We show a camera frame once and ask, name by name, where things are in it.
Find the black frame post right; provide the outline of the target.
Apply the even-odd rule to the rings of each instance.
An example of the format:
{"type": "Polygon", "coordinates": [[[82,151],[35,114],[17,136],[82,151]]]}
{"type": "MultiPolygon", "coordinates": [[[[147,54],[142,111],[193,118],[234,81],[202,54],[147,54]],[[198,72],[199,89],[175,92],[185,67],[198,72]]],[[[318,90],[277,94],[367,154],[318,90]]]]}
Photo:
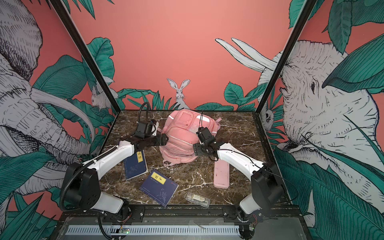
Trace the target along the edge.
{"type": "Polygon", "coordinates": [[[297,19],[297,22],[295,23],[294,29],[291,32],[291,35],[286,43],[286,46],[282,52],[282,55],[278,61],[278,64],[272,74],[272,77],[266,87],[266,90],[263,94],[263,97],[256,109],[256,113],[260,114],[265,103],[267,102],[268,96],[271,94],[273,87],[278,80],[280,74],[282,73],[282,70],[284,68],[285,63],[287,62],[288,57],[290,56],[315,4],[316,0],[307,0],[304,2],[304,6],[301,9],[301,12],[299,14],[299,17],[297,19]]]}

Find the clear plastic eraser box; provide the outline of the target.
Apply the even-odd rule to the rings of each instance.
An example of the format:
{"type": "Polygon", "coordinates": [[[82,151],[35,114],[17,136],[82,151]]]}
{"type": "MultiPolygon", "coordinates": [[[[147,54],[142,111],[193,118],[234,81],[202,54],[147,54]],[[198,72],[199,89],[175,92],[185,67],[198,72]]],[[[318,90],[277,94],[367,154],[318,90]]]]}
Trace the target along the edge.
{"type": "Polygon", "coordinates": [[[202,207],[208,208],[210,206],[211,200],[201,196],[199,194],[194,194],[194,193],[186,193],[185,199],[193,204],[200,205],[202,207]]]}

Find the pink pencil case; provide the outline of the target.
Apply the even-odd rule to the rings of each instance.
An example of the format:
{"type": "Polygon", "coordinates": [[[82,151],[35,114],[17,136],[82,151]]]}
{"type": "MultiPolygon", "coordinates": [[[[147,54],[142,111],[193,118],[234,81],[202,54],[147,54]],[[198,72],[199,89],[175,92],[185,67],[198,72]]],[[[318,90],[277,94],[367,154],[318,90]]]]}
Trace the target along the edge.
{"type": "Polygon", "coordinates": [[[227,189],[230,186],[230,165],[218,159],[214,164],[214,187],[227,189]]]}

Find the dark blue book yellow label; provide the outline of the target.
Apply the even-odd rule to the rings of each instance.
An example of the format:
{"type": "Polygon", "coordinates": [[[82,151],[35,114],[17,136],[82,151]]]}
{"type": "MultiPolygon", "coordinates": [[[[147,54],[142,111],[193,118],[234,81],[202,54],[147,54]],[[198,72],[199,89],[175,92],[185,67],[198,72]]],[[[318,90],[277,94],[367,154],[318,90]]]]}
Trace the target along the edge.
{"type": "Polygon", "coordinates": [[[177,183],[157,170],[152,170],[148,178],[140,186],[140,190],[161,206],[166,207],[178,186],[177,183]]]}

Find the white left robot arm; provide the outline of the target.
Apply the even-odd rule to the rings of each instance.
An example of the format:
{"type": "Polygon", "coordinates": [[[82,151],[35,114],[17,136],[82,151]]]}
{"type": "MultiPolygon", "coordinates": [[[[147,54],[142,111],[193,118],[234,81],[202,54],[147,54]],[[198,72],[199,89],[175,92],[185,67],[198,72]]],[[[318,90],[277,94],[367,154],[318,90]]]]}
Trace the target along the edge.
{"type": "Polygon", "coordinates": [[[105,153],[82,164],[71,164],[67,168],[61,187],[59,208],[63,212],[92,210],[119,213],[125,200],[102,192],[100,179],[126,158],[146,147],[165,146],[168,140],[166,134],[145,138],[125,136],[120,139],[118,145],[105,153]]]}

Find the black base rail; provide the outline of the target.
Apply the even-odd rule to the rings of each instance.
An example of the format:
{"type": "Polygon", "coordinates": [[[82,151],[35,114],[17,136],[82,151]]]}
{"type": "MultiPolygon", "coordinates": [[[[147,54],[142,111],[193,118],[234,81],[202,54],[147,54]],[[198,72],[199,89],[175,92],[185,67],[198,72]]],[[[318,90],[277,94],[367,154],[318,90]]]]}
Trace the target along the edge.
{"type": "Polygon", "coordinates": [[[117,214],[111,214],[107,211],[72,211],[64,213],[57,228],[62,227],[66,221],[90,220],[92,223],[97,221],[97,217],[102,217],[103,223],[112,224],[132,224],[143,223],[145,218],[223,218],[226,223],[259,223],[267,220],[277,220],[282,218],[293,218],[299,220],[302,225],[305,224],[304,217],[298,206],[277,204],[269,210],[256,210],[251,214],[246,214],[239,206],[235,205],[211,205],[208,208],[199,205],[169,205],[162,207],[160,205],[134,205],[124,206],[117,214]]]}

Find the black frame post left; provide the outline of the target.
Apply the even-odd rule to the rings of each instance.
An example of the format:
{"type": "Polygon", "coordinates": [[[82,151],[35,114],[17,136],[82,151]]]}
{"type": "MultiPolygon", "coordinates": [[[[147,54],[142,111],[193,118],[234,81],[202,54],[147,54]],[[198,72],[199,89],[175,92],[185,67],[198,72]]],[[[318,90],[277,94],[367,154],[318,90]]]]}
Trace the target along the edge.
{"type": "Polygon", "coordinates": [[[96,64],[95,59],[93,58],[91,52],[89,51],[84,39],[80,35],[76,25],[74,24],[67,8],[65,7],[64,3],[62,1],[58,0],[50,0],[50,4],[55,9],[57,15],[59,16],[60,20],[62,21],[63,25],[65,26],[66,30],[70,34],[72,40],[74,41],[76,47],[78,48],[79,52],[81,53],[82,57],[84,58],[85,62],[87,63],[88,67],[90,68],[92,74],[98,81],[98,83],[101,85],[101,88],[103,89],[104,93],[106,94],[108,100],[112,104],[113,110],[119,114],[121,112],[121,109],[115,99],[113,97],[111,90],[107,83],[104,80],[104,77],[102,75],[101,70],[99,69],[98,65],[96,64]]]}

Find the pink student backpack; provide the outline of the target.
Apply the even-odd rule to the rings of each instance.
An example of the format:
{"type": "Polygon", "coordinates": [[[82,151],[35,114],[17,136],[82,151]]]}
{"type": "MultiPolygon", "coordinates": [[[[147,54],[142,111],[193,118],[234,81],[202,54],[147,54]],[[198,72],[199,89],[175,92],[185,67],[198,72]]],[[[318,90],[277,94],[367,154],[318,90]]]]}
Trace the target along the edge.
{"type": "Polygon", "coordinates": [[[188,109],[173,111],[168,116],[163,129],[160,130],[169,138],[165,146],[160,146],[163,165],[168,167],[194,161],[197,156],[193,145],[200,142],[197,136],[199,128],[207,127],[215,136],[221,127],[221,120],[221,118],[214,120],[207,115],[188,109]]]}

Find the dark blue book left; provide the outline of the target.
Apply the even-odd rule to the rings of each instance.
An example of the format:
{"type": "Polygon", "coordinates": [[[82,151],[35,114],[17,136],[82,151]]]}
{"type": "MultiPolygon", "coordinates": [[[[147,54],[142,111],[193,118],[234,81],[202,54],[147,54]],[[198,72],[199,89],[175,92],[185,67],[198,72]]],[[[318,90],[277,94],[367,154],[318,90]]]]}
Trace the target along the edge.
{"type": "Polygon", "coordinates": [[[134,155],[123,160],[126,180],[133,179],[148,172],[144,151],[136,152],[134,155]]]}

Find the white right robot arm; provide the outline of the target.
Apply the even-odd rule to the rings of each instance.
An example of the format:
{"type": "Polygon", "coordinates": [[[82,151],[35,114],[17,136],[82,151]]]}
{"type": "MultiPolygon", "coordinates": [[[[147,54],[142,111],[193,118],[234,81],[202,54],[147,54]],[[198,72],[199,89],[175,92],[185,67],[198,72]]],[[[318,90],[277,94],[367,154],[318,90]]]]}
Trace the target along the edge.
{"type": "Polygon", "coordinates": [[[251,193],[239,203],[236,210],[239,221],[246,222],[254,213],[269,211],[285,195],[285,183],[276,164],[257,161],[230,143],[197,143],[193,148],[196,156],[213,156],[230,164],[250,180],[251,193]]]}

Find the white ventilation grille strip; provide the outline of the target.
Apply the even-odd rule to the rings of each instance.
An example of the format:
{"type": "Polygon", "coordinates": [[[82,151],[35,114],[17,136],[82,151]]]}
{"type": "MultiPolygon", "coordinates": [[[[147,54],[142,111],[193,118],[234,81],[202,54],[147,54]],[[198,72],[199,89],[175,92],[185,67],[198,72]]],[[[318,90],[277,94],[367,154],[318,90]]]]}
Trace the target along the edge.
{"type": "MultiPolygon", "coordinates": [[[[123,227],[112,225],[104,226],[104,231],[110,236],[144,236],[144,235],[197,235],[197,236],[239,236],[237,226],[198,226],[198,225],[125,225],[123,227]]],[[[66,236],[96,236],[101,235],[99,226],[70,225],[66,236]]]]}

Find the black frame post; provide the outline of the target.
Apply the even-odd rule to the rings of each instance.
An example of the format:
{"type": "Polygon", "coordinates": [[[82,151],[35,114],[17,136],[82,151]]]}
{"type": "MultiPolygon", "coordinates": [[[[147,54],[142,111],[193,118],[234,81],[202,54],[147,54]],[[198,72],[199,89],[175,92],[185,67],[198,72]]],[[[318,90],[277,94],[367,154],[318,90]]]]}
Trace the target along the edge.
{"type": "Polygon", "coordinates": [[[76,47],[78,48],[79,52],[81,53],[82,57],[84,58],[85,62],[87,63],[88,67],[90,68],[92,74],[98,81],[98,83],[101,85],[101,88],[103,89],[104,93],[106,94],[108,100],[112,104],[113,110],[119,114],[121,112],[121,109],[115,99],[113,97],[111,90],[107,83],[104,80],[104,77],[102,75],[101,70],[99,69],[98,65],[96,64],[95,59],[93,58],[91,52],[89,51],[84,39],[80,35],[76,25],[74,24],[67,8],[65,7],[64,3],[62,1],[58,0],[50,0],[50,4],[55,9],[57,15],[59,16],[60,20],[62,21],[63,25],[65,26],[66,30],[70,34],[72,40],[74,41],[76,47]]]}
{"type": "Polygon", "coordinates": [[[286,46],[282,52],[282,55],[278,61],[278,64],[272,74],[272,77],[266,87],[266,90],[263,94],[263,97],[256,109],[256,113],[260,114],[265,103],[267,102],[268,96],[271,94],[273,87],[278,80],[280,74],[282,73],[282,70],[284,68],[285,63],[287,62],[288,57],[290,56],[315,4],[316,0],[307,0],[304,2],[304,6],[301,9],[301,12],[299,14],[299,17],[297,19],[297,22],[295,23],[294,29],[291,32],[291,35],[286,43],[286,46]]]}

